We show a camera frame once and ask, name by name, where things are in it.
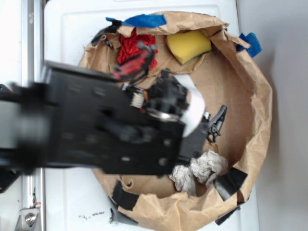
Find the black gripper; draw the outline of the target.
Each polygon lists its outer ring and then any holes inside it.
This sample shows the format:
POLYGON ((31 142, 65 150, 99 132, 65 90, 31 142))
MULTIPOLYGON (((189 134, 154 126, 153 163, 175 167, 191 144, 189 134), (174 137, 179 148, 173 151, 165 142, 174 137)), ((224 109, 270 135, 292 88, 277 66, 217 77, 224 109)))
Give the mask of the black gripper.
POLYGON ((188 74, 165 69, 147 90, 146 112, 162 122, 184 125, 177 162, 183 164, 202 154, 205 141, 215 143, 224 123, 227 106, 211 117, 205 101, 188 74))

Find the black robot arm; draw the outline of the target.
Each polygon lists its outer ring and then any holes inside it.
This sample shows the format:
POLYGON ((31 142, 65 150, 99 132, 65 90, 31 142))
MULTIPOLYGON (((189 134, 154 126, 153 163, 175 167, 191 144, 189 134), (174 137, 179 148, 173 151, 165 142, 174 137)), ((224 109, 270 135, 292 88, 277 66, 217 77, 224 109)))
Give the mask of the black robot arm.
POLYGON ((147 89, 102 72, 47 62, 45 82, 0 87, 0 166, 98 167, 107 174, 165 175, 201 155, 227 107, 205 110, 188 75, 164 70, 147 89))

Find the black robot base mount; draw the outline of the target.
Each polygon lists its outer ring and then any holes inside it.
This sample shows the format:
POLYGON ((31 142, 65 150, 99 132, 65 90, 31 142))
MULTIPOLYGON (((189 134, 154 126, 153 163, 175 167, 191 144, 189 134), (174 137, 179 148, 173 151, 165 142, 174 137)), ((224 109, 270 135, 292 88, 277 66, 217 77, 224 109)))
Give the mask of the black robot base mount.
POLYGON ((10 186, 22 175, 22 171, 0 169, 0 193, 5 193, 10 186))

